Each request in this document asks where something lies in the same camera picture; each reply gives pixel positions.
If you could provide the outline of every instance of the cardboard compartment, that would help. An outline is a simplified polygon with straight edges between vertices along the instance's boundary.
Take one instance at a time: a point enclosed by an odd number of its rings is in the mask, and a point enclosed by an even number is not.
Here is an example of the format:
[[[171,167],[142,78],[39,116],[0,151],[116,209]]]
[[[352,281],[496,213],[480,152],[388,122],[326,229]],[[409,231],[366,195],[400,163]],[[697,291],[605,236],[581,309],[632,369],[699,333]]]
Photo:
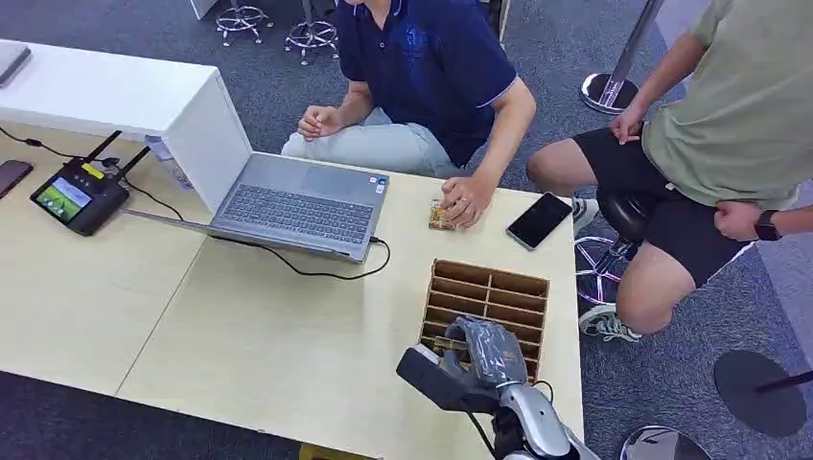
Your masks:
[[[492,275],[491,287],[537,297],[547,297],[547,281],[514,273],[499,272]]]
[[[505,329],[514,333],[519,340],[526,342],[542,343],[542,330],[531,326],[525,326],[517,323],[509,323],[497,318],[486,318],[501,324]]]
[[[492,303],[488,304],[487,317],[523,324],[533,328],[538,327],[543,322],[543,316],[538,311],[515,309]]]
[[[474,300],[485,300],[486,294],[488,293],[487,287],[440,277],[432,278],[431,290],[446,292]]]
[[[444,292],[430,291],[429,304],[433,307],[442,307],[447,310],[460,311],[462,313],[483,316],[485,314],[485,302],[470,300]]]
[[[451,261],[435,261],[419,341],[442,355],[464,342],[443,338],[459,316],[494,321],[519,339],[528,380],[539,371],[548,282],[540,278]],[[466,354],[461,355],[461,363]]]
[[[435,336],[443,336],[446,333],[446,328],[449,326],[446,323],[436,323],[434,321],[425,321],[424,322],[424,330],[421,331],[421,335],[426,337],[435,337]]]
[[[449,261],[435,261],[434,276],[464,281],[473,285],[488,286],[491,272],[487,268],[458,264]]]
[[[539,371],[539,362],[536,360],[526,359],[525,368],[528,371],[528,381],[531,383],[536,381],[536,373]]]
[[[461,313],[459,311],[452,311],[446,309],[438,309],[433,306],[427,306],[426,317],[424,321],[429,321],[433,323],[446,323],[452,324],[457,316],[465,316],[466,313]]]
[[[542,312],[545,310],[546,299],[528,294],[519,294],[507,290],[491,289],[488,297],[490,303],[501,304],[517,309]]]

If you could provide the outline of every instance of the bar stool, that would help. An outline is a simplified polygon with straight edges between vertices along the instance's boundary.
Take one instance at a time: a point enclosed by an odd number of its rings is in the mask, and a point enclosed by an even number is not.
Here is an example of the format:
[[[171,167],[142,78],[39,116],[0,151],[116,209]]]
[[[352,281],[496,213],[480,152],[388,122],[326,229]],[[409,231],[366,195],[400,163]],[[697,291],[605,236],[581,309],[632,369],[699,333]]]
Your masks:
[[[231,8],[224,11],[215,20],[218,23],[218,32],[223,32],[223,46],[231,46],[228,41],[229,33],[251,31],[254,33],[254,43],[263,43],[257,28],[264,19],[268,19],[264,11],[256,7],[240,6],[238,0],[231,0]],[[274,23],[268,21],[266,27],[274,27]]]
[[[618,232],[615,241],[599,237],[576,240],[577,266],[579,256],[590,266],[576,272],[577,291],[581,298],[596,305],[614,305],[623,268],[635,256],[643,242],[646,227],[659,198],[646,194],[596,193],[598,208]]]
[[[293,26],[290,30],[285,38],[285,51],[293,48],[301,49],[299,63],[308,65],[309,62],[305,55],[309,50],[329,46],[333,50],[333,59],[338,59],[336,27],[327,21],[314,21],[314,7],[311,0],[302,0],[302,8],[305,10],[305,22]]]

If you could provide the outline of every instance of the white desk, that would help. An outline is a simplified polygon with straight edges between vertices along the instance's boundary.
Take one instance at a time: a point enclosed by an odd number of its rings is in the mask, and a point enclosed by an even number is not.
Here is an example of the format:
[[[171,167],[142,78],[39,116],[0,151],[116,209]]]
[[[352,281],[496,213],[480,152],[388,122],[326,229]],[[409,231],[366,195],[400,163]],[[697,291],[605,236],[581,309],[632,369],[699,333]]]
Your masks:
[[[130,140],[160,136],[214,212],[252,152],[217,67],[27,43],[0,121]]]

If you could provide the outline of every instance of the light blue jeans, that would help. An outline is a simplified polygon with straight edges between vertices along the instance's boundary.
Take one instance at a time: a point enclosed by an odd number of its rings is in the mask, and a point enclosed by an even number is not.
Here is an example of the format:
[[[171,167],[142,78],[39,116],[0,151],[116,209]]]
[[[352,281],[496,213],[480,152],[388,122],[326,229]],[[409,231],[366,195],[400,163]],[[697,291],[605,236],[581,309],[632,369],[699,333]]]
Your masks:
[[[376,108],[359,125],[306,141],[294,132],[282,154],[395,173],[448,178],[463,175],[425,127],[392,123]]]

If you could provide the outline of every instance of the sneaker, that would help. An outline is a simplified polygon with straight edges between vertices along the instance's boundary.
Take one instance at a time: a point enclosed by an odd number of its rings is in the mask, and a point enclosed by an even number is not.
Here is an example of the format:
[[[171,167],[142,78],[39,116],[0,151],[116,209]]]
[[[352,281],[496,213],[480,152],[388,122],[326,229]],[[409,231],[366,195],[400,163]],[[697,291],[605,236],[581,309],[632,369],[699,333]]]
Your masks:
[[[598,214],[598,201],[594,199],[573,199],[573,235],[578,235],[582,228],[595,219]]]
[[[579,318],[579,329],[584,335],[604,335],[605,342],[614,338],[638,342],[643,337],[618,319],[614,305],[599,305],[590,309]]]

